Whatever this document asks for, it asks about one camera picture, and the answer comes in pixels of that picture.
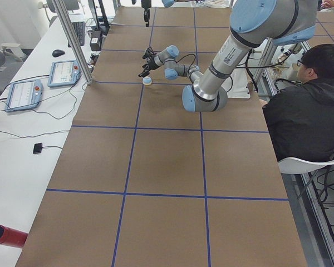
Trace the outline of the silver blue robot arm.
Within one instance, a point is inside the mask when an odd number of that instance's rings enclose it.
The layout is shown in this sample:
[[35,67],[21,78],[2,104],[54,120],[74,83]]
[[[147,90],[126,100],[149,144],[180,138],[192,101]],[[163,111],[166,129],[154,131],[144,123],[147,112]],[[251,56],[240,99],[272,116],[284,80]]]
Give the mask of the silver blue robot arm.
[[266,38],[274,45],[290,45],[306,41],[315,33],[317,1],[237,1],[229,18],[230,35],[215,55],[208,69],[201,73],[196,65],[181,65],[179,50],[170,45],[159,53],[147,48],[140,77],[164,67],[165,78],[187,77],[191,85],[183,89],[182,100],[189,112],[213,112],[223,108],[228,99],[223,82],[252,48]]
[[[174,0],[162,0],[163,6],[165,8],[171,7],[175,2]],[[145,22],[145,27],[149,28],[150,26],[150,8],[151,8],[151,0],[142,0],[141,6],[144,9],[143,17]],[[145,50],[143,55],[143,59],[146,60],[146,63],[143,65],[144,72],[149,70],[155,70],[157,68],[157,64],[154,62],[154,58],[157,56],[157,53],[153,51],[151,47],[148,47]]]

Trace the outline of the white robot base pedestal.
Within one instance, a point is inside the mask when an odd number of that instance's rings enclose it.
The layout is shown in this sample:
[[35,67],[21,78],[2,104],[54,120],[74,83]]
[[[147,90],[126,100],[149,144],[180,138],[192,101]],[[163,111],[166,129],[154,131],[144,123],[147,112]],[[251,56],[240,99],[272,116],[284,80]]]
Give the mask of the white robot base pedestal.
[[225,81],[225,90],[228,91],[229,98],[249,99],[250,93],[248,88],[247,72],[243,68],[235,69],[231,76]]

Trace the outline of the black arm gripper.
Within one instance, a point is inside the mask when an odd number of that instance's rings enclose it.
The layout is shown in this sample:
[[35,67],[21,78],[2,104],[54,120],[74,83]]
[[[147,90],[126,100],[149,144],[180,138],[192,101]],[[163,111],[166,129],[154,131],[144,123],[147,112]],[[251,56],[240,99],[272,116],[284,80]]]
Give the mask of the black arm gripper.
[[141,6],[142,6],[142,8],[144,8],[145,27],[149,27],[150,26],[151,0],[141,0]]

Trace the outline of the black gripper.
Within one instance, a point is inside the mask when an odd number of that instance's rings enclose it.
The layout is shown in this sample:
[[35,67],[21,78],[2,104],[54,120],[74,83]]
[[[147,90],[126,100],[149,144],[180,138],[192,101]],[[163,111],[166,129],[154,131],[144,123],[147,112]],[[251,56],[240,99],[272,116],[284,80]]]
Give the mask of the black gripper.
[[159,68],[159,58],[158,56],[151,56],[148,58],[146,64],[143,65],[143,71],[138,76],[146,77],[150,74],[151,70],[156,70],[157,68]]

